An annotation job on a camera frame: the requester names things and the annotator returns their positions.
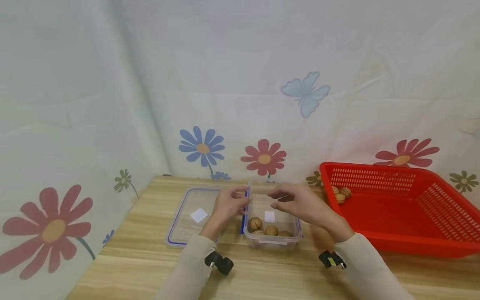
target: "beige sleeve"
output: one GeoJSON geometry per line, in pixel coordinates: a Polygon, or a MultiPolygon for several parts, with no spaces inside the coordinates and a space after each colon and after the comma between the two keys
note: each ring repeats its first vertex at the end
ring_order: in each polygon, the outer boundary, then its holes
{"type": "Polygon", "coordinates": [[[197,300],[212,272],[205,265],[205,257],[215,250],[216,244],[210,239],[192,237],[155,299],[197,300]]]}
{"type": "Polygon", "coordinates": [[[335,244],[335,251],[347,264],[347,278],[361,299],[414,299],[363,235],[355,233],[347,241],[335,244]]]}

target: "white square sticker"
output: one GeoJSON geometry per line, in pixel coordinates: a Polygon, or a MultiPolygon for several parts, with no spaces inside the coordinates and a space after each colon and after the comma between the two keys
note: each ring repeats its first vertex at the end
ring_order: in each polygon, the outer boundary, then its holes
{"type": "Polygon", "coordinates": [[[203,209],[199,208],[195,212],[193,212],[190,216],[195,222],[200,223],[203,219],[205,219],[208,216],[208,214],[203,209]]]}
{"type": "Polygon", "coordinates": [[[275,223],[275,212],[265,211],[265,223],[275,223]]]}

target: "finger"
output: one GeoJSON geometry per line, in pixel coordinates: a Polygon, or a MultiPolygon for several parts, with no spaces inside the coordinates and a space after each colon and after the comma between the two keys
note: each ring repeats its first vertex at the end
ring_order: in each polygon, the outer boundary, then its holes
{"type": "Polygon", "coordinates": [[[245,197],[245,193],[240,194],[240,193],[234,192],[231,196],[233,199],[240,199],[245,197]]]}
{"type": "Polygon", "coordinates": [[[286,195],[291,195],[293,194],[293,188],[295,185],[285,182],[280,184],[279,186],[275,187],[273,190],[271,190],[267,196],[272,197],[273,199],[278,199],[285,197],[286,195]]]}
{"type": "Polygon", "coordinates": [[[250,203],[251,199],[250,197],[242,197],[240,199],[235,199],[235,201],[237,202],[238,208],[244,208],[250,203]]]}
{"type": "Polygon", "coordinates": [[[248,190],[248,186],[244,185],[235,185],[227,189],[230,194],[233,194],[234,192],[245,192],[248,190]]]}
{"type": "Polygon", "coordinates": [[[273,209],[286,212],[295,216],[295,203],[294,202],[278,202],[274,201],[270,204],[273,209]]]}
{"type": "Polygon", "coordinates": [[[285,196],[285,197],[278,198],[277,201],[279,201],[279,202],[289,202],[289,201],[293,201],[293,196],[292,196],[292,195],[287,195],[287,196],[285,196]]]}

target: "wooden table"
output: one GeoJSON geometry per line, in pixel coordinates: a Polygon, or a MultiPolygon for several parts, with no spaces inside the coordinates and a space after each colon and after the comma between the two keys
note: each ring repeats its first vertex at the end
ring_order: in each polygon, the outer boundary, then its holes
{"type": "MultiPolygon", "coordinates": [[[[164,236],[179,200],[192,186],[231,181],[155,177],[112,239],[90,265],[68,299],[152,299],[181,252],[164,236]]],[[[218,250],[235,263],[228,277],[214,269],[200,299],[357,299],[337,268],[325,269],[317,256],[332,249],[330,236],[303,223],[304,239],[290,253],[250,248],[240,219],[222,234],[218,250]]],[[[480,299],[480,256],[448,260],[382,253],[416,299],[480,299]]]]}

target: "hand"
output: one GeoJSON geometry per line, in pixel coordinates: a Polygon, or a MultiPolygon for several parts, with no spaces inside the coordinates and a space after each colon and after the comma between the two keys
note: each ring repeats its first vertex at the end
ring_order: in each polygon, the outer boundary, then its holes
{"type": "Polygon", "coordinates": [[[247,186],[233,186],[219,191],[212,214],[200,235],[216,241],[230,219],[235,215],[244,215],[243,208],[250,203],[250,198],[244,196],[247,189],[247,186]]]}
{"type": "Polygon", "coordinates": [[[346,220],[334,212],[308,187],[282,183],[267,194],[277,201],[271,207],[302,221],[323,227],[335,242],[346,241],[354,235],[346,220]]]}

